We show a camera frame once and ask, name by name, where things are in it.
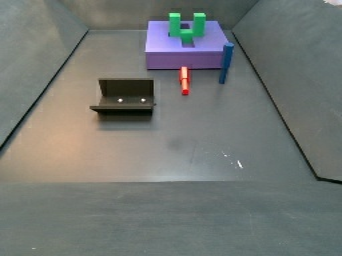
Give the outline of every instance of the blue block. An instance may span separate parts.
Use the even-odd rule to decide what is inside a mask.
[[[234,43],[229,42],[223,45],[223,54],[222,54],[222,63],[221,63],[221,74],[219,74],[219,83],[225,84],[227,71],[230,68],[231,58],[234,51]]]

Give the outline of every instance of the gray floor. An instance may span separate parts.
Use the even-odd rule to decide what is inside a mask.
[[[195,70],[184,97],[176,71],[146,71],[144,40],[90,32],[0,153],[0,181],[314,181],[238,45],[226,85]],[[151,120],[90,110],[103,77],[155,79]]]
[[[341,186],[314,180],[241,49],[227,84],[195,71],[183,97],[143,42],[90,33],[1,151],[0,255],[339,255]],[[100,120],[96,79],[136,74],[151,121]],[[71,183],[166,180],[231,181]]]
[[[335,184],[3,184],[0,254],[338,256]]]

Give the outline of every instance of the purple box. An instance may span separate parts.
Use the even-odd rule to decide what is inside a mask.
[[[182,21],[193,27],[193,21]],[[180,37],[168,37],[168,21],[150,21],[146,40],[147,69],[221,68],[223,45],[229,42],[217,21],[206,22],[205,37],[183,47]]]

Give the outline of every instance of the green u-shaped block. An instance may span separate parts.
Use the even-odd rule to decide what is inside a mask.
[[[193,37],[205,36],[206,14],[194,13],[194,23],[191,29],[180,28],[180,13],[168,14],[168,33],[171,37],[180,37],[182,42],[189,44],[193,42]]]

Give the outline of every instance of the gray wall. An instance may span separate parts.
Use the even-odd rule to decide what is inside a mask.
[[[206,12],[209,19],[231,29],[258,0],[59,0],[91,29],[146,29],[148,20],[167,19],[168,12]]]
[[[303,153],[342,180],[342,10],[322,0],[261,0],[234,28]]]
[[[0,146],[87,32],[55,0],[0,0]]]

